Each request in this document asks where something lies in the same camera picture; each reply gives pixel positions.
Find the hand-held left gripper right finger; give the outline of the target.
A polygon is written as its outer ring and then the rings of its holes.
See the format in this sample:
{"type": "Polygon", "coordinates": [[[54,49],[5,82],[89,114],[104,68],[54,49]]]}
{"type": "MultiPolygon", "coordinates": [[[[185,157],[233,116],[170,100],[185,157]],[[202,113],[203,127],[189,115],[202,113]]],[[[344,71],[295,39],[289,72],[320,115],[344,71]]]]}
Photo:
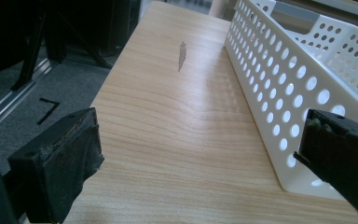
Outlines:
{"type": "Polygon", "coordinates": [[[330,184],[358,212],[358,123],[311,109],[294,157],[330,184]]]}

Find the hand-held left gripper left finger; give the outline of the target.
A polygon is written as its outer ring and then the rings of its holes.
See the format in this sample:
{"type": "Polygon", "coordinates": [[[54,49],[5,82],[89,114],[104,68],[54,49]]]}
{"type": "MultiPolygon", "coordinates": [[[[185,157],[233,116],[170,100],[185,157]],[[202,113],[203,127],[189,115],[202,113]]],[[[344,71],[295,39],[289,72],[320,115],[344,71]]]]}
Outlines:
{"type": "Polygon", "coordinates": [[[25,182],[25,213],[33,223],[62,223],[84,182],[103,163],[96,110],[71,113],[8,158],[25,182]]]}

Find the black tripod stand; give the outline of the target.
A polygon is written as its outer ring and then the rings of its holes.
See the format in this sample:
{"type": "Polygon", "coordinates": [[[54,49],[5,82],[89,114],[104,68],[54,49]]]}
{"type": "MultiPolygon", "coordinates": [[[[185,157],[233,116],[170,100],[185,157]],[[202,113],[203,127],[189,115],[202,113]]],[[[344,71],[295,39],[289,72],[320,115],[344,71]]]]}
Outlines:
{"type": "Polygon", "coordinates": [[[79,42],[88,55],[103,68],[112,68],[113,65],[104,59],[88,41],[78,32],[73,24],[62,13],[62,0],[36,0],[39,3],[38,20],[35,22],[34,32],[31,35],[27,54],[22,64],[21,72],[16,83],[11,87],[17,91],[28,84],[34,75],[36,60],[42,41],[46,42],[48,58],[61,63],[66,57],[65,33],[79,42]]]}

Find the white perforated plastic basket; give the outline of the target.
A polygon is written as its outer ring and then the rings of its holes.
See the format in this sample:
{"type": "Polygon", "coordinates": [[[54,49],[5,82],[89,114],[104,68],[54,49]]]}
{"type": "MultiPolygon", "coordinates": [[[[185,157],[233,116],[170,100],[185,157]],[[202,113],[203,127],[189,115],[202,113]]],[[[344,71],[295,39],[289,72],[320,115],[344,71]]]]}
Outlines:
{"type": "Polygon", "coordinates": [[[281,186],[340,194],[294,157],[309,109],[358,122],[358,27],[276,0],[239,0],[225,47],[281,186]]]}

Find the metal floor rail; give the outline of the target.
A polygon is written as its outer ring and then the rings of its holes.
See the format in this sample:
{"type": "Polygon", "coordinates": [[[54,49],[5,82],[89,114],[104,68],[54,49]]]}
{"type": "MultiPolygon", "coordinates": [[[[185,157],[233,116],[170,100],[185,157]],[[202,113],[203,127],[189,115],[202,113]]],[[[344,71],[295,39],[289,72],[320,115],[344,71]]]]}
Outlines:
{"type": "Polygon", "coordinates": [[[0,123],[42,82],[58,63],[44,59],[34,70],[33,78],[16,91],[9,91],[0,99],[0,123]]]}

